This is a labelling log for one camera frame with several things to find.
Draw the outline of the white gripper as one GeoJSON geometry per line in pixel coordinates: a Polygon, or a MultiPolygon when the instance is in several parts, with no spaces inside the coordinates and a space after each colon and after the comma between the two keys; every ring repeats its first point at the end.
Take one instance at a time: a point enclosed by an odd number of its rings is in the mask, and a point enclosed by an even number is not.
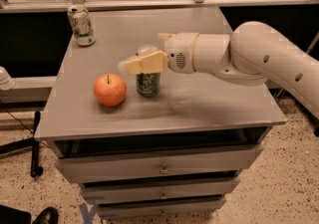
{"type": "Polygon", "coordinates": [[[119,71],[128,75],[154,74],[169,67],[176,73],[192,74],[195,72],[193,48],[197,37],[198,33],[158,33],[162,51],[127,58],[119,62],[119,71]]]}

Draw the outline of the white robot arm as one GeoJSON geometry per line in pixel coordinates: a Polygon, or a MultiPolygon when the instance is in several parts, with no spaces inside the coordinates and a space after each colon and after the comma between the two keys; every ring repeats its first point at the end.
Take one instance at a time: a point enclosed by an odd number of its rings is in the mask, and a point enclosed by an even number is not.
{"type": "Polygon", "coordinates": [[[319,118],[319,61],[274,28],[246,22],[228,34],[160,33],[159,47],[119,63],[128,75],[210,74],[220,80],[258,86],[271,81],[319,118]]]}

